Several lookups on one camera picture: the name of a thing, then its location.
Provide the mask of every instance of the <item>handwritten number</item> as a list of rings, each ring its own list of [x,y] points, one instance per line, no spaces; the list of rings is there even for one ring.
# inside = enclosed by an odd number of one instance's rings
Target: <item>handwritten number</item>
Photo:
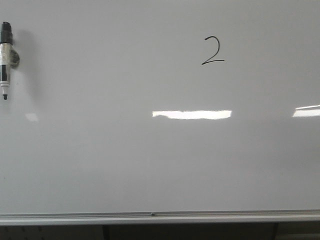
[[[203,62],[202,65],[205,65],[205,64],[208,64],[208,63],[212,63],[212,62],[224,62],[225,61],[225,60],[212,60],[212,61],[209,61],[209,60],[213,59],[219,53],[219,50],[220,50],[220,41],[219,41],[219,39],[217,37],[208,36],[204,40],[208,40],[208,39],[211,39],[211,38],[214,38],[218,42],[218,50],[216,51],[216,53],[212,57],[210,57],[205,62]]]

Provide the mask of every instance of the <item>white surface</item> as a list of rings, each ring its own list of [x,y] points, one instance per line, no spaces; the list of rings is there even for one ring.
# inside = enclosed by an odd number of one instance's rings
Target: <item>white surface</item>
[[[2,0],[0,214],[320,209],[320,2]],[[214,58],[225,62],[201,65]],[[232,111],[170,119],[154,111]]]

